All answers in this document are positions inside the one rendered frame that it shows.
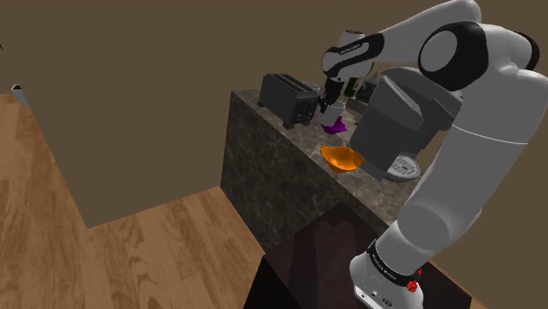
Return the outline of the white cup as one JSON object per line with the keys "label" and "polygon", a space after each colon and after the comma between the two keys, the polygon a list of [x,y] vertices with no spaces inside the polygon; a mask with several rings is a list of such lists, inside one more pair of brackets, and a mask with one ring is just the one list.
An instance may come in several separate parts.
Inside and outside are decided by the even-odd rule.
{"label": "white cup", "polygon": [[331,105],[328,105],[325,111],[321,114],[320,124],[323,126],[332,126],[344,110],[345,103],[339,100],[335,101]]}

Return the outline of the purple crumpled thing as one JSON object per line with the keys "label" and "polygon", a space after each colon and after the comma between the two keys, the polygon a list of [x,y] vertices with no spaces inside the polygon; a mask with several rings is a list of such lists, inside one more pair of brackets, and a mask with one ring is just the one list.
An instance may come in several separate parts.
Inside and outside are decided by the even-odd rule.
{"label": "purple crumpled thing", "polygon": [[321,126],[323,131],[327,134],[337,134],[347,131],[347,126],[343,123],[342,117],[339,116],[332,126]]}

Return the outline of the black toaster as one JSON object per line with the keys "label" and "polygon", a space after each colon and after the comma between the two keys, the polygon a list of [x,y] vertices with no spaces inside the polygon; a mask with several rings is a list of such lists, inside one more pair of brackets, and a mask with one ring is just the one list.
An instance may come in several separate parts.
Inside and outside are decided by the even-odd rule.
{"label": "black toaster", "polygon": [[309,126],[319,103],[318,93],[288,74],[267,74],[260,89],[259,107],[268,108],[283,127]]}

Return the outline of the grey coffee machine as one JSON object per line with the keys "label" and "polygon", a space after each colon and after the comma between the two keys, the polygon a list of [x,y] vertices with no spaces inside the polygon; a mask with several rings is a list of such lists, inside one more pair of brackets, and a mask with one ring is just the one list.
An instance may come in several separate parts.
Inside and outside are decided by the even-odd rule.
{"label": "grey coffee machine", "polygon": [[461,104],[416,68],[383,70],[349,141],[364,159],[360,169],[382,180],[399,155],[414,159],[438,132],[448,130]]}

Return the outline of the orange bowl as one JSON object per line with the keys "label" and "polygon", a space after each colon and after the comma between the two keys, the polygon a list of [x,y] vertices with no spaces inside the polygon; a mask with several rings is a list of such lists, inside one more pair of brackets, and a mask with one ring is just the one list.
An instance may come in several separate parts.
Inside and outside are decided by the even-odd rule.
{"label": "orange bowl", "polygon": [[356,170],[364,163],[364,158],[350,147],[321,146],[321,157],[335,173],[346,173]]}

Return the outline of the dark robot stand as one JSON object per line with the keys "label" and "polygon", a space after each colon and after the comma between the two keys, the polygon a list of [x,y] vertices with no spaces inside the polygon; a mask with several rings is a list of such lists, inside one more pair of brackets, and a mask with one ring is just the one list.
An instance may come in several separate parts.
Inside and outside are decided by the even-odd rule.
{"label": "dark robot stand", "polygon": [[340,203],[261,260],[242,309],[470,309],[472,297],[392,224]]}

